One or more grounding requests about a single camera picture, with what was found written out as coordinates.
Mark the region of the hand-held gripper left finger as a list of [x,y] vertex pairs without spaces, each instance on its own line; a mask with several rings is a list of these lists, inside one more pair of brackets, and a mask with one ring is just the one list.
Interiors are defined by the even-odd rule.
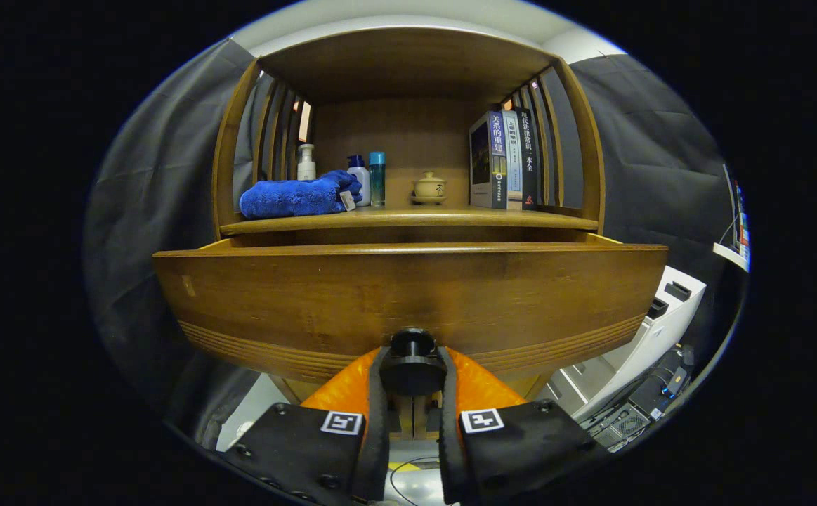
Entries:
[[274,403],[219,458],[299,505],[369,505],[389,461],[383,346],[364,353],[300,404]]

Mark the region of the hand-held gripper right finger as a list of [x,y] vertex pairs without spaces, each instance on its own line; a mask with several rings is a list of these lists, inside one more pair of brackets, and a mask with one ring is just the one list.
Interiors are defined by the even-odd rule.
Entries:
[[529,401],[469,356],[441,346],[439,461],[446,503],[544,505],[608,451],[555,401]]

